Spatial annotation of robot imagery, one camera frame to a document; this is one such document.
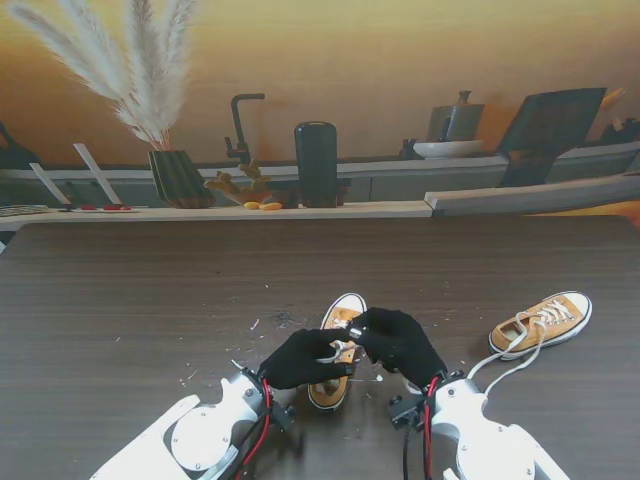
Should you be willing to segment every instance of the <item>red object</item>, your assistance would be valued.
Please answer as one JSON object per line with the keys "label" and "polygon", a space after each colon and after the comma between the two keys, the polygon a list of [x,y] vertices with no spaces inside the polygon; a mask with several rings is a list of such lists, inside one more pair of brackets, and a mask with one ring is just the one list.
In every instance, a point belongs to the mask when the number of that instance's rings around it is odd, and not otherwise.
{"label": "red object", "polygon": [[427,448],[427,457],[425,459],[425,472],[427,478],[431,478],[431,408],[429,407],[429,399],[436,391],[436,385],[438,384],[438,377],[434,377],[427,390],[427,404],[424,407],[424,439]]}
{"label": "red object", "polygon": [[[267,404],[267,415],[266,417],[264,417],[264,425],[262,426],[262,432],[260,433],[260,438],[258,438],[258,441],[256,442],[256,444],[253,446],[249,454],[245,457],[244,461],[242,462],[243,467],[246,467],[247,465],[249,465],[249,462],[251,461],[253,456],[256,454],[256,452],[264,442],[264,439],[267,438],[267,432],[269,431],[269,409],[271,408],[271,395],[269,394],[269,384],[265,379],[262,379],[262,386],[264,388],[265,403]],[[240,480],[241,478],[242,478],[242,469],[238,471],[238,474],[236,475],[236,480]]]}

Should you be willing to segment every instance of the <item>dark wooden table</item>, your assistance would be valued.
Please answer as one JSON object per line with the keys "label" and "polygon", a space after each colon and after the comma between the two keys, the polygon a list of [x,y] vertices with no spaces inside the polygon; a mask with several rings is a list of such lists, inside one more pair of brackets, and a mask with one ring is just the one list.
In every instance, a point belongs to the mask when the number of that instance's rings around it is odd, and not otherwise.
{"label": "dark wooden table", "polygon": [[[497,323],[573,289],[592,298],[591,324],[501,383],[486,413],[573,480],[635,478],[639,258],[613,217],[24,227],[0,255],[0,478],[88,479],[178,399],[217,401],[229,359],[257,366],[344,292],[410,312],[450,369],[469,370]],[[304,460],[267,449],[258,478],[401,478],[384,414],[400,379],[367,359],[354,378],[336,415],[299,397]]]}

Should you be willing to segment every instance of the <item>tan sneaker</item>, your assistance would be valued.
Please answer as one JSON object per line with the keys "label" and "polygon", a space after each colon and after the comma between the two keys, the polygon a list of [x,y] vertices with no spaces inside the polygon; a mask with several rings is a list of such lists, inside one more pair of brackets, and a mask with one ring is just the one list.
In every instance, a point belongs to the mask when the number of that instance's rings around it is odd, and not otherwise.
{"label": "tan sneaker", "polygon": [[[367,305],[360,295],[347,293],[329,307],[320,328],[323,330],[326,328],[345,328],[355,317],[364,313],[366,309]],[[339,355],[329,361],[353,363],[356,354],[356,345],[353,342],[334,342],[334,346]],[[336,380],[309,385],[309,400],[321,410],[336,410],[347,394],[348,378],[341,377]]]}
{"label": "tan sneaker", "polygon": [[536,350],[540,343],[548,347],[566,342],[587,325],[591,310],[591,300],[582,293],[552,295],[494,328],[489,347],[504,352],[502,360],[514,360]]}

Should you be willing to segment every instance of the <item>robotic hand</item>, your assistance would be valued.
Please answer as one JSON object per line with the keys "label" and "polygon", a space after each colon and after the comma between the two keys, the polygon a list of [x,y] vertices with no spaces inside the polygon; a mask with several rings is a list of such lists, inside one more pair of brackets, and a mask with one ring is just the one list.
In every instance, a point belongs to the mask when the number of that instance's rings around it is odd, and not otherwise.
{"label": "robotic hand", "polygon": [[400,371],[417,395],[391,400],[389,417],[396,427],[423,430],[425,477],[430,478],[431,433],[457,442],[458,473],[444,480],[569,480],[547,452],[518,425],[508,427],[483,415],[487,397],[462,372],[448,374],[422,327],[409,315],[372,308],[353,322],[350,335],[372,361]]}
{"label": "robotic hand", "polygon": [[[271,420],[284,431],[293,427],[291,409],[273,401],[269,386],[287,389],[349,375],[351,365],[317,361],[334,354],[331,342],[348,339],[344,330],[295,332],[262,363],[258,374],[243,368],[230,380],[223,378],[220,403],[203,403],[197,395],[183,398],[91,479],[233,478],[251,460]],[[247,450],[245,443],[260,423],[262,433]]]}

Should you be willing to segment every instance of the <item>shoelace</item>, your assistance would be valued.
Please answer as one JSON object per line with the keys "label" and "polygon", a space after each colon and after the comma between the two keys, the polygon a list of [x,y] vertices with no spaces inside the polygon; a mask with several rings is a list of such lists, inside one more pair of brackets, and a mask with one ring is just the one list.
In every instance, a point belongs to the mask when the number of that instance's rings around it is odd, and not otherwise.
{"label": "shoelace", "polygon": [[528,312],[519,312],[516,315],[516,321],[515,321],[515,324],[520,330],[520,334],[518,335],[518,337],[509,344],[509,346],[504,352],[496,353],[478,362],[476,366],[471,369],[471,371],[469,372],[469,375],[467,375],[467,378],[469,380],[471,380],[473,376],[476,373],[478,373],[478,370],[480,370],[482,367],[496,360],[497,358],[500,358],[503,355],[511,352],[511,350],[513,350],[518,345],[520,345],[520,342],[522,342],[527,337],[528,331],[526,327],[522,324],[523,317],[540,317],[539,320],[535,320],[533,322],[533,324],[536,327],[542,328],[542,335],[540,336],[540,340],[536,345],[536,349],[524,363],[521,363],[520,365],[512,368],[511,370],[507,370],[505,373],[503,373],[498,378],[496,378],[493,382],[491,382],[491,384],[484,391],[484,394],[486,396],[489,396],[489,392],[491,391],[491,389],[495,387],[502,379],[511,375],[512,373],[517,372],[518,370],[523,370],[527,368],[529,365],[531,365],[531,363],[533,363],[533,361],[538,357],[538,354],[540,353],[540,349],[542,348],[542,344],[544,343],[544,339],[547,336],[547,325],[564,323],[564,322],[567,322],[568,320],[575,320],[575,317],[571,314],[569,309],[565,307],[562,303],[560,303],[558,300],[554,300],[553,302],[547,303],[543,308],[541,308],[539,311],[537,311],[534,314],[530,314]]}
{"label": "shoelace", "polygon": [[[339,320],[337,318],[333,318],[333,328],[347,328],[349,325],[348,320]],[[343,353],[348,352],[349,350],[354,350],[357,345],[347,345],[345,342],[341,342],[340,340],[336,340],[332,342],[334,348],[336,349],[336,353],[328,358],[319,358],[317,360],[318,363],[333,363],[336,359],[340,358]]]}

